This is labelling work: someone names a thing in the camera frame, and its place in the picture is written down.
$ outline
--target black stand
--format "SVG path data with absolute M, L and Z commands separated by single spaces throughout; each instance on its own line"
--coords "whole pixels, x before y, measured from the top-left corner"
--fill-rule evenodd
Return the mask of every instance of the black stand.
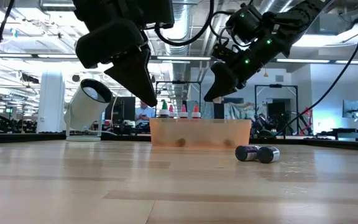
M 258 93 L 257 93 L 257 89 L 258 87 L 269 87 L 269 88 L 283 88 L 283 87 L 287 87 L 287 88 L 294 88 L 295 89 L 295 102 L 296 102 L 296 115 L 298 116 L 299 114 L 299 104 L 298 104 L 298 86 L 296 85 L 281 85 L 281 84 L 271 84 L 271 85 L 255 85 L 255 115 L 257 115 L 257 102 L 258 102 Z M 298 133 L 300 130 L 300 126 L 299 126 L 299 118 L 296 119 L 296 132 Z
M 171 83 L 171 84 L 175 84 L 175 85 L 186 85 L 186 84 L 198 84 L 198 86 L 200 87 L 200 92 L 199 92 L 199 101 L 198 101 L 198 108 L 201 109 L 201 82 L 191 82 L 191 81 L 156 81 L 155 82 L 155 95 L 158 96 L 158 84 L 160 83 Z M 155 116 L 157 117 L 157 106 L 155 106 Z

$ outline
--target orange plastic bin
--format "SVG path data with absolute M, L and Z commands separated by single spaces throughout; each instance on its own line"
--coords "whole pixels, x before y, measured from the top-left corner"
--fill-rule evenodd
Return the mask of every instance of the orange plastic bin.
M 251 120 L 152 118 L 153 146 L 228 147 L 248 145 Z

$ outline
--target wooden table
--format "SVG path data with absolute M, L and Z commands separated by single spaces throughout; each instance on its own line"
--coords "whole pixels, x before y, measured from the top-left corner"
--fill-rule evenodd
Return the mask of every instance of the wooden table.
M 0 144 L 0 223 L 358 223 L 358 151 L 277 147 L 261 164 L 147 142 Z

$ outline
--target white spotlight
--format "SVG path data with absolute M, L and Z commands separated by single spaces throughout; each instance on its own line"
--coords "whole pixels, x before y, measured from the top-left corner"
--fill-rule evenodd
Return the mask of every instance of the white spotlight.
M 84 138 L 84 136 L 81 136 L 82 138 L 70 137 L 70 128 L 85 131 L 94 121 L 99 121 L 99 127 L 101 127 L 101 114 L 111 98 L 109 88 L 101 82 L 92 79 L 82 80 L 65 114 L 67 140 L 94 141 L 94 138 Z

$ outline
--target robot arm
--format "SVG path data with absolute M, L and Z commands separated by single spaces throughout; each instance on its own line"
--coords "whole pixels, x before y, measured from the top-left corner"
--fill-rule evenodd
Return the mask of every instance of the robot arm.
M 147 70 L 150 49 L 144 30 L 173 27 L 172 0 L 73 0 L 73 3 L 76 17 L 89 30 L 76 45 L 76 54 L 84 67 L 113 63 L 105 74 L 149 106 L 155 106 L 157 99 Z M 235 52 L 226 48 L 227 43 L 214 46 L 213 56 L 225 63 L 211 67 L 215 82 L 204 100 L 212 101 L 244 88 L 246 81 L 279 53 L 288 57 L 292 44 L 324 7 L 320 0 L 305 0 L 287 12 L 261 15 L 253 5 L 242 5 L 226 22 L 226 28 L 232 37 L 248 43 L 249 48 L 236 47 Z
M 212 55 L 225 63 L 215 63 L 211 70 L 215 82 L 204 97 L 212 101 L 219 96 L 243 89 L 247 80 L 279 53 L 290 56 L 291 46 L 307 31 L 324 9 L 320 0 L 303 1 L 287 12 L 261 15 L 253 5 L 242 5 L 226 22 L 229 34 L 237 36 L 249 48 L 234 52 L 226 44 L 216 44 Z
M 113 63 L 105 74 L 149 106 L 155 106 L 157 99 L 147 70 L 150 49 L 143 30 L 153 23 L 164 29 L 173 27 L 172 1 L 73 0 L 73 3 L 77 19 L 89 30 L 76 45 L 80 62 L 85 68 Z

